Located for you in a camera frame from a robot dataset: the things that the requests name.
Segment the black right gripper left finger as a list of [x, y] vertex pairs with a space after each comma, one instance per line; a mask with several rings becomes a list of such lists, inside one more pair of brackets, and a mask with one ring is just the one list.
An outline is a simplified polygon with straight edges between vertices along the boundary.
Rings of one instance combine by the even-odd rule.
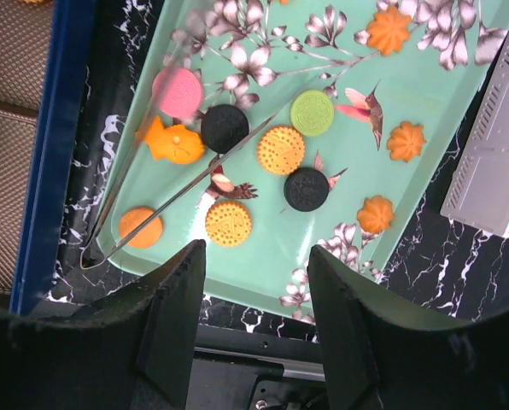
[[183, 409], [206, 277], [190, 242], [68, 316], [0, 308], [0, 409]]

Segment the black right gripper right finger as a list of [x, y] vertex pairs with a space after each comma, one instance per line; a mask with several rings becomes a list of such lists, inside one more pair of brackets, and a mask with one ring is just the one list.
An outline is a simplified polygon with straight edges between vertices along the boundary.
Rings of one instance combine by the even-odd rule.
[[323, 247], [308, 280], [333, 409], [509, 409], [509, 307], [471, 322], [420, 307]]

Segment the metal tongs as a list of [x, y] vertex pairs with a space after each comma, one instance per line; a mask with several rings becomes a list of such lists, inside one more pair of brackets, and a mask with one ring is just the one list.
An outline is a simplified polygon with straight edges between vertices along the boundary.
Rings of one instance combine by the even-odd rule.
[[[165, 126], [182, 124], [201, 130], [201, 120], [177, 120], [154, 108], [152, 84], [167, 62], [178, 56], [179, 66], [192, 71], [203, 83], [202, 107], [220, 103], [239, 107], [251, 128], [265, 132], [290, 123], [291, 99], [307, 83], [309, 60], [295, 50], [306, 34], [307, 6], [264, 3], [253, 22], [252, 4], [241, 1], [231, 20], [208, 11], [197, 21], [204, 51], [183, 50], [184, 18], [189, 9], [166, 8], [161, 12], [138, 81], [122, 139], [116, 150], [108, 191], [99, 220], [98, 254], [84, 255], [85, 270], [110, 263], [142, 275], [164, 263], [188, 242], [206, 239], [204, 220], [210, 207], [205, 194], [209, 178], [205, 168], [215, 153], [189, 165], [155, 161], [147, 144], [135, 136], [146, 132], [144, 118], [157, 115]], [[250, 239], [237, 249], [211, 244], [209, 260], [218, 272], [261, 262], [270, 255], [272, 266], [285, 269], [307, 258], [308, 250], [325, 228], [321, 211], [302, 213], [284, 199], [284, 179], [264, 171], [256, 158], [257, 137], [224, 161], [236, 182], [249, 182], [254, 197], [246, 206], [254, 221]]]

